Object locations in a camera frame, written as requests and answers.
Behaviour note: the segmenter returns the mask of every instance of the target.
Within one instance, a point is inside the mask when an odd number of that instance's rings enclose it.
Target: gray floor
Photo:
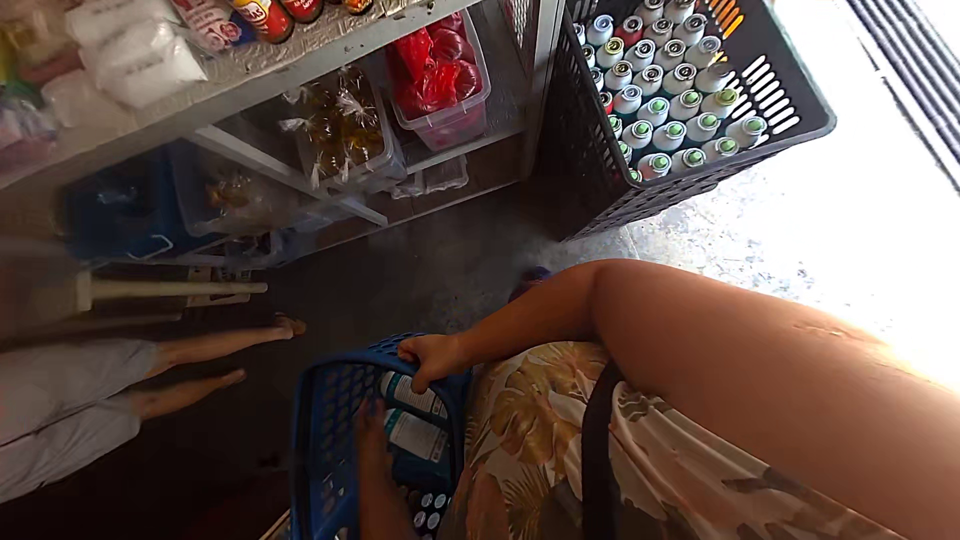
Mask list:
[[[180,537],[213,504],[285,468],[294,384],[317,356],[395,332],[463,329],[501,306],[533,264],[678,266],[836,313],[959,382],[947,336],[960,302],[960,198],[841,12],[827,0],[778,0],[777,10],[839,117],[832,135],[657,217],[575,242],[551,237],[545,224],[557,216],[539,204],[538,186],[519,184],[268,272],[270,292],[244,309],[302,317],[306,336],[169,374],[240,365],[250,376],[145,425],[74,478],[0,506],[0,529]]]

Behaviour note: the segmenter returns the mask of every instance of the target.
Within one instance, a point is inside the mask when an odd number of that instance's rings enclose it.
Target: blue plastic basket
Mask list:
[[[353,413],[364,398],[378,395],[387,371],[413,375],[417,367],[396,356],[398,334],[364,351],[329,356],[300,374],[294,401],[291,465],[291,531],[297,540],[327,540],[340,528],[356,534],[357,484]],[[450,485],[464,467],[464,409],[469,372],[434,381],[430,389],[446,406],[450,445]]]

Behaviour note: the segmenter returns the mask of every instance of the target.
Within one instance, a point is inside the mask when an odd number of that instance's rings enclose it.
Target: black plastic crate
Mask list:
[[[547,96],[537,172],[564,197],[567,239],[601,233],[714,189],[721,180],[784,148],[833,131],[836,116],[797,56],[789,37],[763,0],[698,0],[708,19],[706,35],[723,40],[736,68],[728,87],[740,102],[719,133],[751,110],[770,125],[753,149],[695,169],[640,184],[626,180],[627,163],[617,147],[599,92],[580,51],[573,21],[587,25],[603,13],[616,25],[633,14],[638,0],[567,0]]]

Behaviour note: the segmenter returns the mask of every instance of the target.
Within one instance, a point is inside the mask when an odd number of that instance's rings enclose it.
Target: black strap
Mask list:
[[[584,494],[584,538],[613,540],[613,467],[610,464],[610,425],[613,389],[623,374],[612,361],[600,373],[587,401],[580,431],[581,482]]]

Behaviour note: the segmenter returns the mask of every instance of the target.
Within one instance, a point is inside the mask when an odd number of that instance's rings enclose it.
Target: leaf print fabric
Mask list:
[[[548,343],[475,374],[466,467],[438,540],[590,538],[581,530],[580,432],[608,361],[593,343]],[[617,538],[900,538],[783,476],[658,396],[621,382],[612,400]]]

